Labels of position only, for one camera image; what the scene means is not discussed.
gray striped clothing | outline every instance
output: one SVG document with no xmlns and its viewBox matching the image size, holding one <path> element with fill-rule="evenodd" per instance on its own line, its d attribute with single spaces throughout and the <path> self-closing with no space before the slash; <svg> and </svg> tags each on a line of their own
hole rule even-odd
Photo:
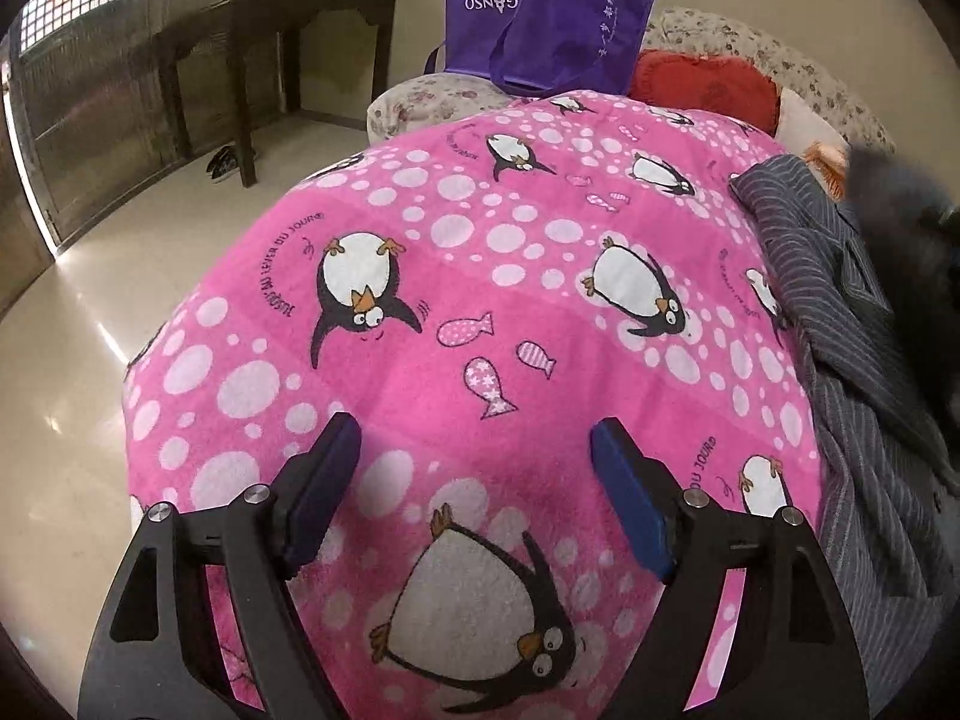
<svg viewBox="0 0 960 720">
<path fill-rule="evenodd" d="M 947 447 L 904 360 L 856 221 L 802 160 L 731 183 L 754 218 L 824 469 L 819 539 L 853 623 L 876 714 L 925 654 L 957 594 L 960 511 Z"/>
</svg>

dark wooden desk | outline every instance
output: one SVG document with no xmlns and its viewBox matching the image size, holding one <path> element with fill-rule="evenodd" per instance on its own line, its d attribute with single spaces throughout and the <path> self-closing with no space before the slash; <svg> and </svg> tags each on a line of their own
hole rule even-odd
<svg viewBox="0 0 960 720">
<path fill-rule="evenodd" d="M 240 160 L 240 178 L 245 187 L 256 184 L 253 146 L 250 137 L 250 107 L 247 103 L 247 71 L 244 53 L 251 45 L 271 35 L 280 35 L 280 78 L 285 108 L 301 108 L 299 76 L 299 30 L 320 11 L 356 10 L 371 26 L 377 27 L 373 57 L 371 101 L 387 91 L 390 43 L 394 34 L 397 0 L 223 0 L 183 16 L 154 36 L 157 72 L 167 122 L 174 134 L 176 154 L 193 158 L 193 146 L 184 117 L 184 99 L 179 88 L 176 63 L 194 47 L 213 35 L 227 37 L 227 73 L 232 90 L 233 120 Z"/>
</svg>

silver bolt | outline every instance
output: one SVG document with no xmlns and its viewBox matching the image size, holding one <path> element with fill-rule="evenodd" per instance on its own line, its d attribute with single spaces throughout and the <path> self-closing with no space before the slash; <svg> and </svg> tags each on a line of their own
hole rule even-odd
<svg viewBox="0 0 960 720">
<path fill-rule="evenodd" d="M 786 522 L 787 525 L 803 525 L 805 521 L 803 512 L 792 506 L 784 506 L 781 509 L 781 517 L 784 518 L 784 522 Z"/>
<path fill-rule="evenodd" d="M 163 522 L 167 517 L 170 516 L 172 507 L 166 501 L 160 501 L 160 503 L 153 504 L 150 509 L 147 509 L 147 519 L 150 522 Z"/>
<path fill-rule="evenodd" d="M 702 509 L 710 502 L 710 496 L 699 488 L 687 488 L 683 491 L 683 502 L 694 509 Z"/>
<path fill-rule="evenodd" d="M 243 499 L 247 503 L 263 503 L 270 497 L 270 488 L 267 485 L 250 485 L 243 491 Z"/>
</svg>

red pillow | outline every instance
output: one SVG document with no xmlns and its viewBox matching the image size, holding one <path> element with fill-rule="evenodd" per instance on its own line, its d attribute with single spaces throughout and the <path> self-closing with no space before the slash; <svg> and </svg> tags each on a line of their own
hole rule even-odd
<svg viewBox="0 0 960 720">
<path fill-rule="evenodd" d="M 698 58 L 659 49 L 640 52 L 628 93 L 661 108 L 696 108 L 733 116 L 776 134 L 779 90 L 739 56 Z"/>
</svg>

penguin blanket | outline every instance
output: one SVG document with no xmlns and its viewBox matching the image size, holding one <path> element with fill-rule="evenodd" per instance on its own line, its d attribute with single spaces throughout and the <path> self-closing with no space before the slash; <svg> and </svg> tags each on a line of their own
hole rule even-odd
<svg viewBox="0 0 960 720">
<path fill-rule="evenodd" d="M 789 324 L 728 190 L 781 151 L 579 91 L 323 167 L 131 366 L 132 514 L 226 504 L 346 410 L 360 463 L 289 587 L 350 717 L 593 720 L 659 598 L 594 478 L 597 420 L 723 506 L 817 521 Z M 731 572 L 691 704 L 716 693 L 741 587 Z"/>
</svg>

